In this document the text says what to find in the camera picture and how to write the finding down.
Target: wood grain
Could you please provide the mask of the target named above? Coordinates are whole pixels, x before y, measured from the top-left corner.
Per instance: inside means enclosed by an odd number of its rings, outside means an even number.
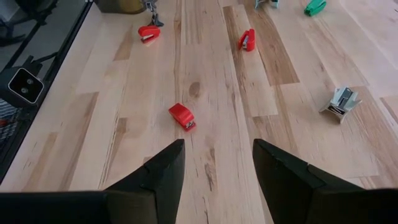
[[[165,26],[150,44],[137,33],[150,13],[93,5],[0,191],[104,189],[177,138],[186,149],[177,223],[272,223],[254,138],[364,188],[397,187],[391,2],[332,1],[314,17],[304,0],[253,3],[159,1]],[[238,50],[251,27],[256,48]],[[343,85],[363,102],[339,124],[318,110]],[[192,131],[169,115],[176,103],[195,115]]]
[[[257,32],[256,45],[259,49],[267,77],[271,85],[298,83],[296,71],[280,39],[274,22],[264,10],[245,6],[250,25]]]
[[[224,16],[241,94],[250,99],[246,100],[250,115],[256,117],[277,114],[274,92],[267,81],[259,50],[257,47],[252,52],[238,49],[236,40],[250,28],[244,7],[225,7]]]

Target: light wood plank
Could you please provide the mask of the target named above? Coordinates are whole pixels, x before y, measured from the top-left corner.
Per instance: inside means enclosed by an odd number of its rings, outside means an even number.
[[[339,1],[329,2],[318,19],[353,59],[379,96],[398,94],[397,70]]]
[[[284,85],[281,89],[303,160],[340,177],[379,174],[373,154],[375,148],[367,142],[360,123],[356,123],[353,117],[347,117],[343,124],[338,124],[331,114],[319,113],[318,108],[313,107],[311,94],[300,84]],[[363,95],[360,97],[365,101],[371,100]]]
[[[108,65],[113,59],[118,59],[117,57],[119,56],[117,54],[121,54],[120,50],[118,50],[119,46],[131,46],[132,40],[128,39],[131,32],[131,25],[131,16],[104,14],[104,22],[76,88],[77,93],[100,91],[102,78]]]
[[[142,165],[152,142],[150,120],[155,99],[155,59],[158,57],[159,46],[165,35],[149,43],[142,44],[137,31],[146,26],[150,14],[139,14],[132,19],[132,38],[134,40],[128,61],[125,91],[119,110],[119,123],[123,129],[118,133],[118,142],[113,143],[113,159],[104,182],[100,188],[106,188],[122,179]]]
[[[34,191],[68,190],[75,173],[81,147],[97,100],[97,93],[85,93],[69,104],[61,130],[45,162],[39,181],[25,189]]]
[[[295,156],[300,156],[289,122],[287,105],[279,86],[275,87],[275,95],[279,114],[253,118],[251,139],[262,138]]]
[[[298,83],[299,78],[280,39],[274,22],[264,10],[245,5],[250,25],[257,32],[256,45],[271,85]]]
[[[267,80],[257,47],[252,52],[238,49],[238,40],[251,28],[244,6],[224,8],[229,41],[234,55],[235,69],[241,85],[241,94],[247,100],[252,117],[277,114],[274,92]]]
[[[370,177],[354,177],[345,179],[348,182],[360,186],[364,189],[380,189],[393,188],[396,184],[391,182],[391,178],[387,175],[377,175]]]
[[[341,3],[398,69],[398,3],[393,0],[341,0]]]
[[[384,106],[387,108],[389,114],[398,124],[398,96],[388,96],[381,98]]]
[[[264,10],[272,19],[300,83],[313,96],[311,100],[315,107],[321,108],[326,101],[330,100],[329,92],[335,89],[335,84],[310,40],[305,35],[297,19],[297,13],[292,13],[288,4],[288,2],[281,2],[278,10],[269,7],[263,7],[259,10]]]
[[[127,74],[126,60],[105,72],[69,190],[95,190],[106,179]]]
[[[43,175],[43,170],[49,160],[49,155],[52,153],[52,148],[54,147],[55,141],[57,140],[57,135],[58,133],[50,133],[45,144],[43,151],[39,157],[39,160],[37,161],[36,165],[34,165],[34,169],[32,171],[32,174],[29,177],[29,180],[27,181],[25,187],[23,188],[23,191],[33,191],[35,190],[37,184],[39,183],[39,180],[41,176]]]
[[[101,23],[102,14],[100,10],[96,6],[91,7],[46,99],[19,148],[14,163],[10,166],[0,185],[0,190],[23,189],[30,178],[32,169],[38,163],[49,134],[59,131],[65,114],[64,111],[68,109],[73,100],[74,93],[72,92],[86,66],[94,45],[93,37],[97,36]]]
[[[327,24],[317,16],[308,17],[298,10],[305,8],[306,5],[305,1],[294,1],[289,4],[284,3],[283,7],[286,13],[295,15],[334,84],[336,86],[368,85],[353,59],[328,30]]]

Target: red object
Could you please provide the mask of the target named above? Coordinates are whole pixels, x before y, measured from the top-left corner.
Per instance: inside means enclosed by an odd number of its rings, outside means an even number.
[[[196,126],[195,122],[193,121],[194,117],[191,111],[189,111],[186,107],[177,103],[173,107],[169,109],[170,114],[176,119],[184,130],[189,131],[193,127]]]
[[[244,31],[242,37],[239,39],[239,42],[238,42],[239,50],[243,47],[243,42],[246,37],[248,38],[247,42],[246,42],[246,50],[251,51],[254,49],[255,40],[256,40],[256,35],[254,33],[254,29],[249,29],[249,30]]]
[[[138,29],[138,34],[142,37],[142,43],[147,43],[159,36],[160,29],[157,26],[143,26]]]
[[[7,126],[7,124],[8,124],[8,121],[6,119],[0,119],[0,128]]]

